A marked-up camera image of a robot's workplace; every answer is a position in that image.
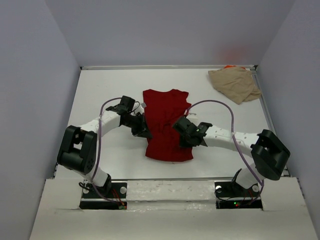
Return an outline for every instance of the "red cloth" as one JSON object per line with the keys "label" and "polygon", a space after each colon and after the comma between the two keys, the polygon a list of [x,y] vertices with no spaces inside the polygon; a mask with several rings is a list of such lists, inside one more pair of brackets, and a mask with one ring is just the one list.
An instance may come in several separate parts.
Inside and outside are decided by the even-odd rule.
{"label": "red cloth", "polygon": [[180,135],[172,126],[191,106],[189,93],[172,89],[167,92],[152,89],[143,91],[146,123],[153,136],[148,139],[145,156],[168,162],[183,162],[193,159],[192,147],[179,147]]}

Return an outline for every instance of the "beige cloth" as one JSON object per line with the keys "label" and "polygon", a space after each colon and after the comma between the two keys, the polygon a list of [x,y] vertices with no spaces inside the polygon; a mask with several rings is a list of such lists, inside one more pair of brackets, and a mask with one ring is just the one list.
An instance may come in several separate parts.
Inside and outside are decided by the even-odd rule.
{"label": "beige cloth", "polygon": [[261,91],[255,85],[251,71],[239,66],[208,71],[210,81],[217,91],[236,104],[260,98]]}

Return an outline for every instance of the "gray wall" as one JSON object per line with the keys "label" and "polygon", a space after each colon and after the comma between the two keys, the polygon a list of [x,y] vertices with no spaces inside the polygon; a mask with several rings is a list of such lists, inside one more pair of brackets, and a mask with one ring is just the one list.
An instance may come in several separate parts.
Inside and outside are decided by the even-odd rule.
{"label": "gray wall", "polygon": [[297,0],[264,55],[258,75],[278,136],[291,151],[320,237],[320,1]]}
{"label": "gray wall", "polygon": [[294,0],[46,0],[81,66],[259,64]]}
{"label": "gray wall", "polygon": [[0,3],[0,239],[29,239],[79,66],[43,0]]}

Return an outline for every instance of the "purple cable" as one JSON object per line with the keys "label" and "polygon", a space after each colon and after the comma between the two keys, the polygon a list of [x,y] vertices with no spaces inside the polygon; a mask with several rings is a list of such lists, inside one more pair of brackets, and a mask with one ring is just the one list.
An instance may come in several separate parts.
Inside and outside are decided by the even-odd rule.
{"label": "purple cable", "polygon": [[238,151],[241,159],[243,160],[244,164],[246,165],[246,167],[249,169],[249,171],[252,173],[252,175],[254,176],[254,178],[258,181],[258,183],[262,186],[261,188],[261,191],[260,191],[260,194],[263,190],[263,187],[265,185],[264,181],[261,181],[259,179],[259,177],[256,175],[256,173],[252,170],[252,168],[250,167],[249,163],[247,162],[245,156],[243,155],[239,145],[238,145],[238,142],[237,142],[237,139],[234,135],[234,123],[235,123],[235,116],[234,116],[234,113],[233,111],[231,110],[231,108],[225,104],[224,102],[222,101],[217,101],[217,100],[203,100],[203,101],[198,101],[197,103],[191,105],[188,109],[187,109],[187,113],[189,113],[189,110],[191,108],[193,108],[194,106],[198,105],[198,104],[202,104],[202,103],[207,103],[207,102],[213,102],[213,103],[218,103],[218,104],[222,104],[223,106],[225,106],[227,109],[229,109],[230,113],[231,113],[231,134],[232,134],[232,139],[233,139],[233,142],[234,142],[234,145],[236,147],[236,150]]}
{"label": "purple cable", "polygon": [[102,140],[102,122],[101,122],[101,116],[102,116],[102,113],[104,112],[104,107],[105,107],[105,105],[106,105],[107,103],[109,103],[109,102],[111,102],[111,101],[113,101],[113,100],[119,100],[119,99],[121,99],[121,97],[112,98],[112,99],[106,101],[106,102],[105,102],[104,104],[102,104],[102,106],[101,106],[100,114],[99,114],[99,119],[98,119],[98,122],[99,122],[99,128],[98,128],[98,137],[99,137],[99,139],[98,139],[98,141],[99,141],[99,142],[98,142],[98,155],[97,155],[97,158],[96,158],[95,169],[94,169],[94,172],[93,172],[93,175],[92,175],[92,186],[93,186],[96,194],[98,194],[100,198],[102,198],[102,199],[104,199],[104,200],[107,200],[107,201],[109,201],[109,202],[112,202],[112,203],[116,203],[116,204],[118,204],[117,201],[113,201],[113,200],[111,200],[111,199],[109,199],[109,198],[106,198],[105,196],[103,196],[103,195],[99,192],[99,190],[97,189],[97,186],[93,183],[93,180],[94,180],[94,178],[95,178],[95,176],[96,176],[96,174],[97,174],[97,170],[98,170],[98,168],[99,168],[99,163],[100,163],[101,140]]}

